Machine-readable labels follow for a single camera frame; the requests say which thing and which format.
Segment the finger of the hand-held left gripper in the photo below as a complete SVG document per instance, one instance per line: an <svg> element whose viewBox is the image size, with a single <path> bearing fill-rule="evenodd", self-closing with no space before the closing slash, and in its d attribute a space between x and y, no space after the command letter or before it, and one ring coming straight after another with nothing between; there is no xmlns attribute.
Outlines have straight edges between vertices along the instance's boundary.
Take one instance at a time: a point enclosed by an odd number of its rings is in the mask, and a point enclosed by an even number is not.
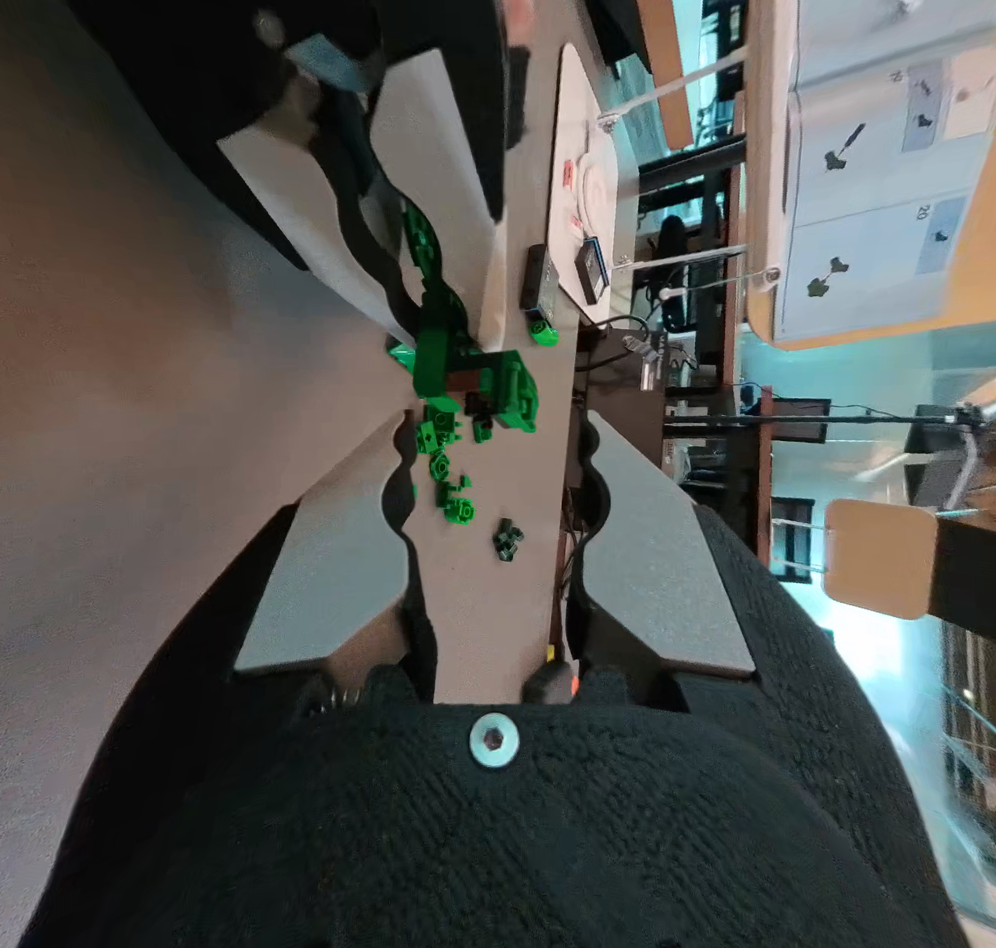
<svg viewBox="0 0 996 948"><path fill-rule="evenodd" d="M444 281L467 310L480 346L504 346L507 228L491 215L442 52L385 71L369 130L386 179L428 219Z"/></svg>
<svg viewBox="0 0 996 948"><path fill-rule="evenodd" d="M272 109L217 141L223 158L306 269L367 319L413 346L419 307L395 241L367 221L353 159L335 131L294 109Z"/></svg>

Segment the brown background desk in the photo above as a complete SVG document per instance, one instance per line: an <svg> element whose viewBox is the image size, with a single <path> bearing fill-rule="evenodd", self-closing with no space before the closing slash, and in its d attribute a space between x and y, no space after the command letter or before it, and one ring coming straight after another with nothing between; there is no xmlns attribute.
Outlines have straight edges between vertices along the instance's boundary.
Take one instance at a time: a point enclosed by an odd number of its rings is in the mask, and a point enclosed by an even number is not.
<svg viewBox="0 0 996 948"><path fill-rule="evenodd" d="M727 241L739 245L746 243L746 166L741 164L730 174L730 184L727 195ZM751 283L746 276L746 255L741 254L728 261L727 268L738 278L734 285L727 287L728 308L725 313L725 341L728 350L724 351L727 358L724 370L730 374L731 383L735 388L735 397L739 397L743 370L743 344L753 332L746 318L746 298L748 285ZM759 561L769 567L772 547L772 509L773 497L773 439L769 432L772 425L767 417L774 414L774 395L770 386L748 383L746 387L755 395L757 405L756 415L762 419L757 425L749 426L746 447L748 465L747 504L753 519L748 524L746 539Z"/></svg>

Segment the green brick plant model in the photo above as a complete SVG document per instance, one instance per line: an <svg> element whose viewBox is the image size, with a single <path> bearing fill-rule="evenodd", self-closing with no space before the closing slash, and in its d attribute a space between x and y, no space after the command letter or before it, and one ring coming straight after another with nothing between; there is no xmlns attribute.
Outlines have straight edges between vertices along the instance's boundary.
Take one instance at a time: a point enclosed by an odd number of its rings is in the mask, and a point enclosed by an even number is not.
<svg viewBox="0 0 996 948"><path fill-rule="evenodd" d="M538 386L515 350L486 353L470 336L466 307L442 275L442 250L430 221L410 200L403 206L405 241L423 286L412 366L416 394L427 406L535 433Z"/></svg>

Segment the wooden book stand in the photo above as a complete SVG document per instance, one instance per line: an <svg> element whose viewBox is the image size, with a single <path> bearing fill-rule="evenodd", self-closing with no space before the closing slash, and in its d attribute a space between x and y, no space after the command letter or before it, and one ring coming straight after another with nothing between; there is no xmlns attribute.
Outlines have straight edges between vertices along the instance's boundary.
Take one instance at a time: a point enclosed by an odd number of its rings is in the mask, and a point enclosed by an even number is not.
<svg viewBox="0 0 996 948"><path fill-rule="evenodd" d="M821 566L786 561L815 571L832 600L891 618L930 614L941 519L928 509L854 499L828 503L820 526L773 518L772 529L824 535Z"/></svg>
<svg viewBox="0 0 996 948"><path fill-rule="evenodd" d="M746 311L754 332L767 343L784 350L815 348L859 342L872 338L929 332L941 328L942 319L953 313L958 275L966 276L965 258L972 243L982 242L983 202L991 199L994 187L990 170L990 146L985 167L971 202L968 219L956 246L947 277L941 311L930 319L883 329L844 332L825 340L779 344L773 338L775 290L781 278L787 249L787 217L783 213L783 186L786 170L787 101L793 50L790 28L795 10L789 0L749 0L748 33L745 45L726 58L688 75L677 77L652 92L638 95L615 107L598 104L591 83L575 47L562 50L557 88L551 203L547 242L559 276L560 292L589 319L601 319L608 312L611 291L592 307L583 307L575 257L582 244L570 233L569 217L577 214L585 228L601 244L606 269L613 276L627 277L638 269L651 270L698 259L723 261L745 254L748 285ZM665 95L684 96L688 85L723 71L743 66L744 138L746 166L746 243L728 244L684 257L645 262L628 260L613 263L616 223L618 170L616 145L611 131L629 111L650 104ZM572 158L577 164L576 189L562 186L563 164Z"/></svg>

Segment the pile of green bricks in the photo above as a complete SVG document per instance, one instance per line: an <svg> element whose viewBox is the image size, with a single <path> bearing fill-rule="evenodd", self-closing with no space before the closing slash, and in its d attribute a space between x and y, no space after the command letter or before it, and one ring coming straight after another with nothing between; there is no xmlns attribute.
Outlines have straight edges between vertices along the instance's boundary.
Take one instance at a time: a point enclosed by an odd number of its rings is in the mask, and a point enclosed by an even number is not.
<svg viewBox="0 0 996 948"><path fill-rule="evenodd" d="M450 449L463 438L462 427L455 411L426 403L414 431L417 452L427 458L435 506L446 522L459 527L470 525L476 515L468 496L471 480L466 474L454 475L450 458Z"/></svg>

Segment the black computer monitor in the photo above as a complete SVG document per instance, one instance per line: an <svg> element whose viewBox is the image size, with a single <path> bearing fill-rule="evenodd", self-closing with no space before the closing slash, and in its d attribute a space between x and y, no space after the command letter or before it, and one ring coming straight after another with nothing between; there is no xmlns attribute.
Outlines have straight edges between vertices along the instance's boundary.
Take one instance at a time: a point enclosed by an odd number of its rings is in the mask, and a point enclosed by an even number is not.
<svg viewBox="0 0 996 948"><path fill-rule="evenodd" d="M774 442L822 445L827 441L832 403L828 398L773 396L765 415L776 419L766 426Z"/></svg>

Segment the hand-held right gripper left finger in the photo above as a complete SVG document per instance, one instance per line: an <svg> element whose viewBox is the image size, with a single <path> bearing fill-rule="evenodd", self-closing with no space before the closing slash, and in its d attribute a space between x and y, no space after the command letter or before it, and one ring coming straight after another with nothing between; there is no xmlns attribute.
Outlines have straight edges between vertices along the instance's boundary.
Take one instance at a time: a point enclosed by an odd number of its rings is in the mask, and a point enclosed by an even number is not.
<svg viewBox="0 0 996 948"><path fill-rule="evenodd" d="M395 412L301 498L234 662L247 676L317 670L365 678L408 654L410 565L383 505L403 464Z"/></svg>

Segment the black office chair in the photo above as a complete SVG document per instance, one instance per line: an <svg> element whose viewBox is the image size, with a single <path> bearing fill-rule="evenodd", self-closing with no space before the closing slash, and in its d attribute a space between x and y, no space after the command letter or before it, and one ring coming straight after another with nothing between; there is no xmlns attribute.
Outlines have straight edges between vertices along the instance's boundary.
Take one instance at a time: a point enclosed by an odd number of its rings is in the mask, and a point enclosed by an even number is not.
<svg viewBox="0 0 996 948"><path fill-rule="evenodd" d="M667 216L660 225L654 250L655 259L676 257L688 252L685 224L677 215ZM684 332L687 315L683 291L685 285L683 262L662 266L651 271L647 292L652 299L652 310L660 312L661 327L666 332Z"/></svg>

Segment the instruction booklet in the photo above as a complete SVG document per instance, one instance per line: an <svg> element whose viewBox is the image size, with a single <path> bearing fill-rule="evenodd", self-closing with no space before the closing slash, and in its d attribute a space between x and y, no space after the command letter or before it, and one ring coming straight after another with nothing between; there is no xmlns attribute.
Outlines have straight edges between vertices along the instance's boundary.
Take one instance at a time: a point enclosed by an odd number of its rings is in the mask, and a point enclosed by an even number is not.
<svg viewBox="0 0 996 948"><path fill-rule="evenodd" d="M994 139L995 0L789 0L779 344L930 319Z"/></svg>

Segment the grey desk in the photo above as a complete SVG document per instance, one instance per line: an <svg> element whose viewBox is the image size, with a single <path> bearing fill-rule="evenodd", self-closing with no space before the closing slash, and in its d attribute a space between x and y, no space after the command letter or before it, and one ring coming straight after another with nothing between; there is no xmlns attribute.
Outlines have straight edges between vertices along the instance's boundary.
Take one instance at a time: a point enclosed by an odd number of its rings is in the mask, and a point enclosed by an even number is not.
<svg viewBox="0 0 996 948"><path fill-rule="evenodd" d="M377 328L169 149L67 0L2 0L2 946L157 648L405 404Z"/></svg>

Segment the black square panel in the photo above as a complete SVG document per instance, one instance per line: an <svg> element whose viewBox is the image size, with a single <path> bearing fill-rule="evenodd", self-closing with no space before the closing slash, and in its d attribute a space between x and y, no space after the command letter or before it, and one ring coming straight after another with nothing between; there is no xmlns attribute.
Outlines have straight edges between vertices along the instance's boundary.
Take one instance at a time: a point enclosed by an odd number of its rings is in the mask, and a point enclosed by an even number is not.
<svg viewBox="0 0 996 948"><path fill-rule="evenodd" d="M928 615L995 638L995 532L937 520Z"/></svg>

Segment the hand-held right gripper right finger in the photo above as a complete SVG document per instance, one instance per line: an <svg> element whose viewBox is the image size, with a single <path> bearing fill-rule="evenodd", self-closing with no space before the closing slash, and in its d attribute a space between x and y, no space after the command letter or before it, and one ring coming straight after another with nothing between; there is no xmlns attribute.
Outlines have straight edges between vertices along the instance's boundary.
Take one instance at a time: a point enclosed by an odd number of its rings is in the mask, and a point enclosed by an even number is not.
<svg viewBox="0 0 996 948"><path fill-rule="evenodd" d="M579 466L571 656L633 678L752 676L755 661L691 497L594 410L579 425Z"/></svg>

